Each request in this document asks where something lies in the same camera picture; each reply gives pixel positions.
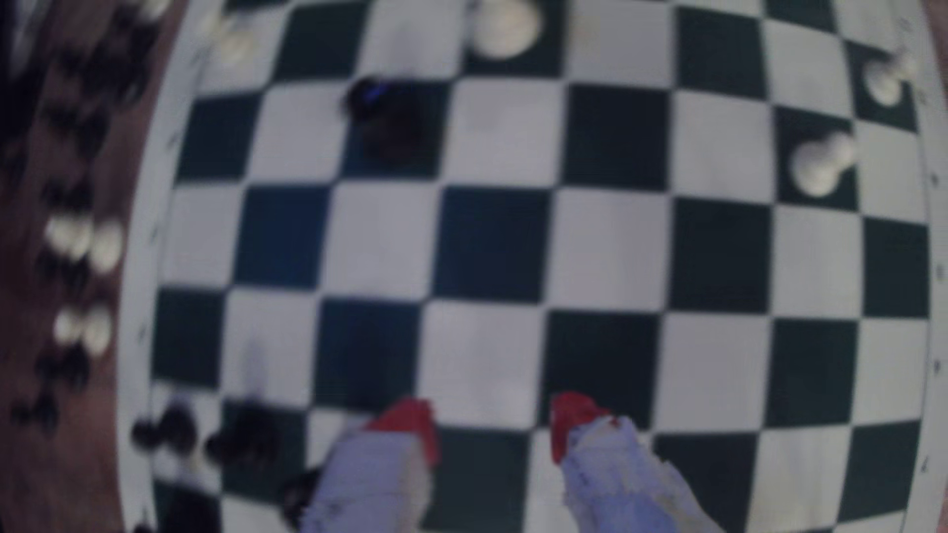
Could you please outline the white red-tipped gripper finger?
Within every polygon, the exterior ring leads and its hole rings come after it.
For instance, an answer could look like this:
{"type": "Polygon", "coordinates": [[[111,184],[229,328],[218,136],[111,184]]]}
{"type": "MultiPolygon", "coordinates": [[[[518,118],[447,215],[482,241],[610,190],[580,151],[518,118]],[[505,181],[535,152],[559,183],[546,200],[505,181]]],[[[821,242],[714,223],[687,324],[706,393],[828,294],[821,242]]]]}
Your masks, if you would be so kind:
{"type": "Polygon", "coordinates": [[[550,403],[551,453],[580,532],[722,532],[688,481],[633,419],[576,392],[550,403]]]}
{"type": "Polygon", "coordinates": [[[403,398],[332,446],[301,532],[419,532],[441,450],[433,406],[403,398]]]}

